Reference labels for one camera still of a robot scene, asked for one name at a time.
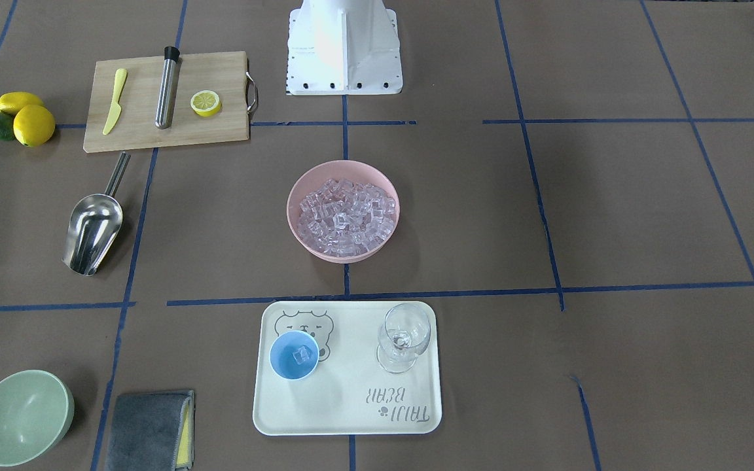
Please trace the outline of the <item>silver metal ice scoop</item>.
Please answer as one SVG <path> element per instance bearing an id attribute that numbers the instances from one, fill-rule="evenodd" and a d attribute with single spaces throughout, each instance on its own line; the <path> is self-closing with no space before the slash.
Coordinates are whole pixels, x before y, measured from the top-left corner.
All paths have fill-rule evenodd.
<path id="1" fill-rule="evenodd" d="M 120 153 L 107 188 L 84 197 L 72 210 L 62 262 L 80 275 L 96 274 L 122 229 L 123 209 L 116 199 L 130 153 Z"/>

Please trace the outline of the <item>pink bowl with ice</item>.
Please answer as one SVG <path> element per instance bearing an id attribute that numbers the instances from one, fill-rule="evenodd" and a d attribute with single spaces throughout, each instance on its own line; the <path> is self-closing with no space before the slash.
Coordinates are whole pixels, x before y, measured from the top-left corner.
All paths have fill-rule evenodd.
<path id="1" fill-rule="evenodd" d="M 322 260 L 350 264 L 377 253 L 400 222 L 400 197 L 371 165 L 335 160 L 296 180 L 287 222 L 296 240 Z"/>

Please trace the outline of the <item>ice cube in cup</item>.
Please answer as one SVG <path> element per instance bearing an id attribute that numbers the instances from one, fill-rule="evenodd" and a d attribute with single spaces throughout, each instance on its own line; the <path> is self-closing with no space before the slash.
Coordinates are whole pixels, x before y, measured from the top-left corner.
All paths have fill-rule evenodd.
<path id="1" fill-rule="evenodd" d="M 312 351 L 306 345 L 301 345 L 294 349 L 293 360 L 297 366 L 303 366 L 303 364 L 310 364 L 312 361 Z"/>

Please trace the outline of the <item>light blue cup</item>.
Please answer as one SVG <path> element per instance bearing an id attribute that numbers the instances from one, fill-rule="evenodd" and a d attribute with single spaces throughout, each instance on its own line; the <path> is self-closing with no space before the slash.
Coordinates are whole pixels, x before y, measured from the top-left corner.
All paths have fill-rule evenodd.
<path id="1" fill-rule="evenodd" d="M 293 351 L 301 345 L 308 346 L 312 351 L 310 364 L 297 366 L 293 360 Z M 279 335 L 270 346 L 268 360 L 270 366 L 282 379 L 287 381 L 301 381 L 307 378 L 317 369 L 320 358 L 320 349 L 317 340 L 309 333 L 301 330 L 293 330 Z"/>

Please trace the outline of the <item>clear wine glass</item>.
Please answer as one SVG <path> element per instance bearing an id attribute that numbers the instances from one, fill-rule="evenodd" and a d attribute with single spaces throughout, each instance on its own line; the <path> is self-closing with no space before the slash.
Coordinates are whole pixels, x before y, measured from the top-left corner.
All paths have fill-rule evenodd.
<path id="1" fill-rule="evenodd" d="M 401 302 L 386 313 L 378 328 L 375 358 L 390 374 L 412 369 L 430 345 L 432 324 L 422 302 Z"/>

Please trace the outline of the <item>cream serving tray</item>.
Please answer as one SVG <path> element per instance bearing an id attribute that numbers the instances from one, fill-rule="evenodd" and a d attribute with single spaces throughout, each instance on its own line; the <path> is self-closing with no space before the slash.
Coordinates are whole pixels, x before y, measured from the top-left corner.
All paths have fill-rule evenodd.
<path id="1" fill-rule="evenodd" d="M 280 301 L 261 317 L 253 422 L 269 436 L 425 434 L 442 421 L 436 316 L 427 351 L 401 374 L 375 358 L 378 328 L 390 308 L 420 301 Z M 282 379 L 268 360 L 288 331 L 317 340 L 318 367 L 301 381 Z"/>

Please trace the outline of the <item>half lemon slice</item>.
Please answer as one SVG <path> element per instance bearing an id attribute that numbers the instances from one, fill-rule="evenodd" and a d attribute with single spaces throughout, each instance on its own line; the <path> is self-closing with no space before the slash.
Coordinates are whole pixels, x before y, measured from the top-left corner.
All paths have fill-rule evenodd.
<path id="1" fill-rule="evenodd" d="M 190 108 L 197 116 L 215 116 L 222 109 L 221 96 L 213 90 L 200 90 L 189 101 Z"/>

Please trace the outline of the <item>wooden cutting board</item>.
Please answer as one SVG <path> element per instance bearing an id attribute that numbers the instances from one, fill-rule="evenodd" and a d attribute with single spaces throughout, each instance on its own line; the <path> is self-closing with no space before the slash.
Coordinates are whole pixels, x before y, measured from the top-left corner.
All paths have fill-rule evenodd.
<path id="1" fill-rule="evenodd" d="M 110 110 L 117 69 L 126 69 L 120 95 L 122 113 L 109 134 L 102 134 Z M 96 63 L 83 149 L 87 153 L 132 151 L 147 147 L 176 147 L 249 139 L 247 54 L 213 52 L 182 54 L 177 76 L 170 128 L 154 125 L 164 58 L 152 56 L 105 60 Z M 213 116 L 198 116 L 191 98 L 200 90 L 213 90 L 222 109 Z"/>

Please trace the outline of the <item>yellow plastic knife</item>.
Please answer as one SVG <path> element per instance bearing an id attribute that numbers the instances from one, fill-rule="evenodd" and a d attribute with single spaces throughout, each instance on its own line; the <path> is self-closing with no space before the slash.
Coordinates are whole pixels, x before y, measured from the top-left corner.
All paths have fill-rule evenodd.
<path id="1" fill-rule="evenodd" d="M 120 104 L 120 98 L 122 97 L 122 92 L 127 78 L 127 69 L 119 68 L 115 71 L 113 93 L 111 94 L 111 102 L 107 113 L 107 120 L 105 121 L 105 125 L 103 126 L 102 130 L 102 134 L 104 136 L 109 135 L 113 131 L 120 118 L 120 114 L 122 114 L 122 105 Z"/>

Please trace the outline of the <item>yellow sponge under cloth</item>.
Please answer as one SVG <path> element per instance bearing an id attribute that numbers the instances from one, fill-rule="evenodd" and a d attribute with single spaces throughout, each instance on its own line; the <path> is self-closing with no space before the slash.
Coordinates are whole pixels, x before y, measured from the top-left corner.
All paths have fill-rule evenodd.
<path id="1" fill-rule="evenodd" d="M 195 393 L 186 391 L 185 402 L 182 405 L 179 438 L 174 470 L 191 470 L 194 463 L 194 414 Z"/>

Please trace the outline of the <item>dark grey folded cloth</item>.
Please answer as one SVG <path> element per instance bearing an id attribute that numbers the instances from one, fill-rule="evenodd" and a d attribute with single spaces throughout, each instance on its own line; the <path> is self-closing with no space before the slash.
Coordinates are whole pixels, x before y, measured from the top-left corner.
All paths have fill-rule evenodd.
<path id="1" fill-rule="evenodd" d="M 186 391 L 118 396 L 105 470 L 174 470 Z"/>

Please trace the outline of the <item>yellow lemon upper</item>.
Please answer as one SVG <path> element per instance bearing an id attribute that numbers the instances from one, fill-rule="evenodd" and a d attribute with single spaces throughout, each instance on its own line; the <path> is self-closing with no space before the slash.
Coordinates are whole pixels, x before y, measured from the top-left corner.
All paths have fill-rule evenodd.
<path id="1" fill-rule="evenodd" d="M 27 147 L 47 143 L 55 128 L 54 116 L 44 105 L 26 105 L 13 119 L 15 140 Z"/>

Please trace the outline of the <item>yellow lemon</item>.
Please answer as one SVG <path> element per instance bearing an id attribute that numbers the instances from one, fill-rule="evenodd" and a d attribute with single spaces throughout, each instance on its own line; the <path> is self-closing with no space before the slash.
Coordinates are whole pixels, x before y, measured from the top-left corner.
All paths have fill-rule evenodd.
<path id="1" fill-rule="evenodd" d="M 16 116 L 28 105 L 44 107 L 44 101 L 30 92 L 9 92 L 0 96 L 0 113 Z"/>
<path id="2" fill-rule="evenodd" d="M 44 105 L 26 105 L 13 119 L 15 140 L 27 147 L 47 143 L 55 128 L 54 116 Z"/>

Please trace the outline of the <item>mint green bowl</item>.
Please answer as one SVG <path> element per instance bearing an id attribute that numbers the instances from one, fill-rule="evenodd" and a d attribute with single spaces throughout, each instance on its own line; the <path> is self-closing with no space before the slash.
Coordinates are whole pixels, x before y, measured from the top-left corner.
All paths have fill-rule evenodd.
<path id="1" fill-rule="evenodd" d="M 24 370 L 0 381 L 0 467 L 22 465 L 56 446 L 74 419 L 74 396 L 56 375 Z"/>

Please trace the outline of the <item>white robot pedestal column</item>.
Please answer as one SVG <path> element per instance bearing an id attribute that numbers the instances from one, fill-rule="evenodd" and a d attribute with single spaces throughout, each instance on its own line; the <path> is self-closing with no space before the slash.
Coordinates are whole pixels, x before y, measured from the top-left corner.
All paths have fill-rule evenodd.
<path id="1" fill-rule="evenodd" d="M 398 21 L 384 2 L 304 1 L 291 10 L 288 26 L 288 95 L 402 92 Z"/>

